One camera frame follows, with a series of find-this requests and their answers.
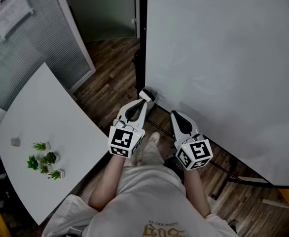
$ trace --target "shoe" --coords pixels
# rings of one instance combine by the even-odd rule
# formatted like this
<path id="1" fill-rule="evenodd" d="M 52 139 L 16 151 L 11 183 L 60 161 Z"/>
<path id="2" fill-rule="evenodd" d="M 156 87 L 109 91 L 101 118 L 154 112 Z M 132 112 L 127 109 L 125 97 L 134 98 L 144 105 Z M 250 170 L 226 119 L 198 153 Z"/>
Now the shoe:
<path id="1" fill-rule="evenodd" d="M 153 141 L 156 145 L 158 145 L 159 140 L 160 140 L 159 132 L 154 132 L 153 134 L 150 135 L 149 141 Z"/>

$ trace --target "leg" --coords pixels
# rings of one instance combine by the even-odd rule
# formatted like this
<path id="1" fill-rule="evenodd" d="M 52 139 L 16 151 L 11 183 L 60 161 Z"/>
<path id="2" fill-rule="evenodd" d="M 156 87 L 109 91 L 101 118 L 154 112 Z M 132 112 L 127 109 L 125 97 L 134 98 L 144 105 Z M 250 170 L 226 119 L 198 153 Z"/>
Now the leg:
<path id="1" fill-rule="evenodd" d="M 141 165 L 163 165 L 164 160 L 162 159 L 157 144 L 160 139 L 160 134 L 154 132 L 151 134 L 149 141 L 145 145 L 142 151 Z"/>

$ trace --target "white table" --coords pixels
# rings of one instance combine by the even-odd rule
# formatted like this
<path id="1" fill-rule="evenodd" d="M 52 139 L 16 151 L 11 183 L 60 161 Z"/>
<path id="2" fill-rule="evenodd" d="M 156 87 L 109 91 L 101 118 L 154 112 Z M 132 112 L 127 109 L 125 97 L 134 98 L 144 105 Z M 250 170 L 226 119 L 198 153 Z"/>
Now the white table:
<path id="1" fill-rule="evenodd" d="M 20 147 L 10 139 L 19 137 Z M 27 169 L 34 142 L 49 141 L 60 156 L 61 180 Z M 72 100 L 44 63 L 20 91 L 0 124 L 0 156 L 20 200 L 40 224 L 106 154 L 108 138 Z"/>

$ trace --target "wooden floor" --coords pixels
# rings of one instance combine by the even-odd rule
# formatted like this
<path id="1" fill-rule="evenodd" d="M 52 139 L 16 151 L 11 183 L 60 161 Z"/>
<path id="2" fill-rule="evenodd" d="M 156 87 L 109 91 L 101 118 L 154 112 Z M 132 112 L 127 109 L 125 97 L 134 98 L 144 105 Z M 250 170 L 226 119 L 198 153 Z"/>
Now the wooden floor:
<path id="1" fill-rule="evenodd" d="M 116 39 L 91 43 L 87 46 L 96 73 L 75 93 L 78 105 L 89 118 L 106 134 L 121 106 L 137 98 L 135 90 L 135 71 L 132 59 L 139 49 L 137 39 Z M 155 110 L 150 120 L 170 132 L 168 115 L 160 109 Z M 146 122 L 146 136 L 156 129 Z M 161 133 L 158 146 L 163 158 L 172 155 L 173 140 Z M 213 160 L 229 169 L 231 156 L 212 144 Z M 207 164 L 199 168 L 201 179 L 207 195 L 216 195 L 226 174 Z M 78 195 L 85 201 L 102 176 L 103 170 L 86 179 Z M 241 163 L 237 164 L 235 175 L 255 177 L 256 174 Z M 242 237 L 282 237 L 289 235 L 289 209 L 274 207 L 261 202 L 262 199 L 282 201 L 277 189 L 259 188 L 228 183 L 217 201 L 208 197 L 213 213 L 217 213 L 227 222 L 235 219 L 237 232 Z M 43 225 L 32 234 L 19 236 L 40 236 Z"/>

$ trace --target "white t-shirt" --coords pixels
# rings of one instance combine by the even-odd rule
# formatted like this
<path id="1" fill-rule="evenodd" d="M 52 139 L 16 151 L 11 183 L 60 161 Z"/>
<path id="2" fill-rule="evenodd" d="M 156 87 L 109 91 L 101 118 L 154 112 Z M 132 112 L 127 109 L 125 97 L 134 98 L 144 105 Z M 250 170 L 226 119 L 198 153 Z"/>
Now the white t-shirt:
<path id="1" fill-rule="evenodd" d="M 162 236 L 162 237 L 235 237 L 237 236 L 227 222 L 214 214 L 205 219 L 187 200 L 185 187 L 178 176 L 164 166 L 125 167 L 122 173 L 116 197 L 103 209 L 97 212 L 80 203 L 80 215 L 69 209 L 67 215 L 60 218 L 73 218 L 77 225 L 79 218 L 87 222 L 88 210 L 92 220 L 85 227 L 83 237 L 111 236 Z M 58 236 L 57 228 L 65 233 L 66 228 L 53 224 L 53 218 L 48 223 L 43 236 Z"/>

